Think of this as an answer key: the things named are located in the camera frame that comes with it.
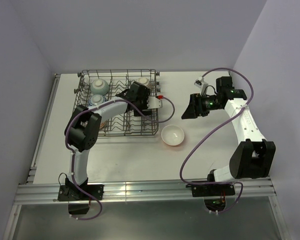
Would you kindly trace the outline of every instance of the blue and white bowl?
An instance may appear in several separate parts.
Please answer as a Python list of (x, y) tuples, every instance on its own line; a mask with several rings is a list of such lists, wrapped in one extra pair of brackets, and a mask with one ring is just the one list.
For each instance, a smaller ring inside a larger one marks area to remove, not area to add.
[(102, 95), (99, 95), (99, 94), (96, 94), (96, 95), (93, 95), (89, 101), (88, 101), (88, 107), (91, 107), (91, 106), (96, 106), (96, 105), (100, 105), (104, 102), (106, 102), (107, 99), (105, 96), (102, 96)]

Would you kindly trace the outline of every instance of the metal rail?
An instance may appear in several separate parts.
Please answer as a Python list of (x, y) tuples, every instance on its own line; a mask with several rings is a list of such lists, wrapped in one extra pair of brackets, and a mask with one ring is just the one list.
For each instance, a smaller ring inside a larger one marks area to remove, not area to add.
[[(242, 198), (275, 196), (273, 184), (269, 177), (260, 179), (242, 180)], [(103, 184), (104, 193), (102, 202), (138, 202), (138, 201), (167, 201), (192, 199), (190, 188), (181, 180), (162, 181), (123, 181), (123, 182), (94, 182), (90, 184)], [(235, 187), (238, 194), (240, 186)], [(25, 184), (19, 185), (14, 205), (36, 204), (68, 204), (57, 201), (58, 184)], [(87, 203), (87, 201), (72, 201), (71, 203)]]

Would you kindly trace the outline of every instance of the table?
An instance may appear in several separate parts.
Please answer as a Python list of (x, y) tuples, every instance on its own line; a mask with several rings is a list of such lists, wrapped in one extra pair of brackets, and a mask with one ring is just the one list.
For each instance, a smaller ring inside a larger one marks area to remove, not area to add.
[[(90, 150), (87, 174), (89, 182), (151, 181), (179, 179), (182, 162), (193, 147), (213, 128), (229, 118), (224, 110), (210, 112), (207, 117), (181, 120), (190, 94), (198, 93), (195, 80), (204, 72), (161, 72), (161, 94), (171, 99), (176, 111), (173, 118), (162, 123), (155, 136), (99, 137)], [(205, 77), (211, 85), (216, 79), (228, 76), (226, 71), (212, 72)], [(77, 74), (61, 74), (51, 105), (46, 131), (41, 138), (35, 164), (34, 184), (56, 184), (60, 173), (70, 169), (70, 151), (65, 147), (64, 130), (72, 115), (74, 89), (78, 87)], [(167, 118), (172, 107), (163, 100), (159, 119)], [(180, 126), (185, 139), (180, 146), (163, 143), (161, 130), (169, 124)], [(224, 167), (237, 148), (238, 142), (232, 124), (213, 134), (190, 158), (183, 176), (188, 179), (206, 178), (212, 169)]]

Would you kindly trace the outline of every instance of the wire rack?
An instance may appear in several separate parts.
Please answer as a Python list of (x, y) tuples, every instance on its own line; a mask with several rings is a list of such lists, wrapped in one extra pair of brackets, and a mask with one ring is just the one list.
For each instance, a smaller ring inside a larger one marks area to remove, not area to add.
[[(110, 86), (109, 92), (105, 95), (107, 100), (115, 97), (129, 88), (131, 84), (140, 77), (146, 77), (151, 83), (151, 96), (157, 96), (157, 76), (159, 72), (154, 69), (128, 69), (128, 70), (83, 70), (78, 73), (80, 78), (78, 88), (74, 90), (75, 101), (73, 110), (78, 105), (88, 106), (89, 99), (92, 96), (90, 84), (95, 79), (103, 79)], [(117, 115), (105, 122), (103, 128), (99, 130), (99, 137), (111, 136), (152, 136), (158, 132), (159, 125), (157, 123), (158, 109), (152, 109), (149, 121), (141, 116), (134, 116), (134, 112), (126, 112)]]

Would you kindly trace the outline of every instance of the white bowl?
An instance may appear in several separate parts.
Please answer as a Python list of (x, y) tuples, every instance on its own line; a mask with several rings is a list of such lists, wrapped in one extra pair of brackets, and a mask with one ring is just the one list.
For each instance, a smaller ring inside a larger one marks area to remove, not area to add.
[(136, 80), (138, 83), (146, 86), (148, 89), (151, 88), (151, 82), (149, 81), (148, 78), (142, 76), (142, 77), (139, 77), (137, 80)]
[(179, 126), (168, 125), (162, 129), (161, 138), (166, 144), (177, 146), (185, 139), (185, 133)]
[(96, 106), (107, 101), (106, 97), (103, 95), (93, 95), (88, 101), (88, 107)]

